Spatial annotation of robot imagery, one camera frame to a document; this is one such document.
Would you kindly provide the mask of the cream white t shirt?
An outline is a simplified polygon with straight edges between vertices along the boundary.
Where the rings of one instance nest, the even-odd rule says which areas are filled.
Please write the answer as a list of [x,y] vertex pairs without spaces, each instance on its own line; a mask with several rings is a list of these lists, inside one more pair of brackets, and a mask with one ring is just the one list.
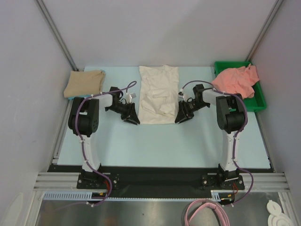
[[178,67],[139,66],[141,89],[138,118],[141,124],[174,124],[178,113]]

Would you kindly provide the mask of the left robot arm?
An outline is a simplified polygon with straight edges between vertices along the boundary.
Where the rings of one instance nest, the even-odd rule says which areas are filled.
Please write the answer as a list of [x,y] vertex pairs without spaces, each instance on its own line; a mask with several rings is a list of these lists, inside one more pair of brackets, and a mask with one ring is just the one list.
[[123,90],[117,87],[111,87],[110,91],[89,95],[88,97],[75,97],[71,106],[68,119],[68,127],[73,134],[79,138],[81,152],[83,156],[82,169],[84,172],[92,172],[87,178],[87,182],[93,188],[99,188],[103,185],[104,177],[96,172],[101,166],[96,148],[92,146],[94,134],[99,127],[99,111],[103,108],[105,111],[118,113],[121,120],[134,125],[139,125],[135,103],[135,93],[129,93],[128,89]]

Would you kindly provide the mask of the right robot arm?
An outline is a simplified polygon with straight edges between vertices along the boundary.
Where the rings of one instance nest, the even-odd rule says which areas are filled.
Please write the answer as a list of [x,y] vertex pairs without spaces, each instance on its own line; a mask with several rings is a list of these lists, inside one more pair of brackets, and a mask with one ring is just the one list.
[[215,88],[205,88],[202,84],[197,84],[193,93],[192,100],[179,101],[175,123],[191,120],[194,112],[204,107],[216,107],[217,124],[223,134],[222,160],[219,163],[223,173],[218,175],[217,184],[222,189],[228,189],[234,183],[230,173],[238,171],[238,142],[248,122],[246,106],[239,93],[230,94]]

